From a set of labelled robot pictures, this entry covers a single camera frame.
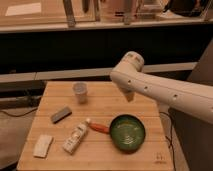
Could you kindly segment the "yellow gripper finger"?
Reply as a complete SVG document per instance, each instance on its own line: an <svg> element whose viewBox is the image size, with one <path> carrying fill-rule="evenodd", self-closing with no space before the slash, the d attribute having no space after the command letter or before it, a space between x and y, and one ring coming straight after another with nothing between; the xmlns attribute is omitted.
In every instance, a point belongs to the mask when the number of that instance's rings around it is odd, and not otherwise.
<svg viewBox="0 0 213 171"><path fill-rule="evenodd" d="M134 100L134 92L133 91L126 91L124 93L124 96L125 96L125 98L128 102L131 102L131 101Z"/></svg>

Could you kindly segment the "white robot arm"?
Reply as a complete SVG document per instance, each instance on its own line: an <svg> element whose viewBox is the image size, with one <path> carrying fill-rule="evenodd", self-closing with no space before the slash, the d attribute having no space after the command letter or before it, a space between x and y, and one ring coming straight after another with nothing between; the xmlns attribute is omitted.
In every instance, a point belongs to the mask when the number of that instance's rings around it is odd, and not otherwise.
<svg viewBox="0 0 213 171"><path fill-rule="evenodd" d="M110 79L127 100L137 92L213 124L213 86L146 74L143 66L144 58L129 51L110 72Z"/></svg>

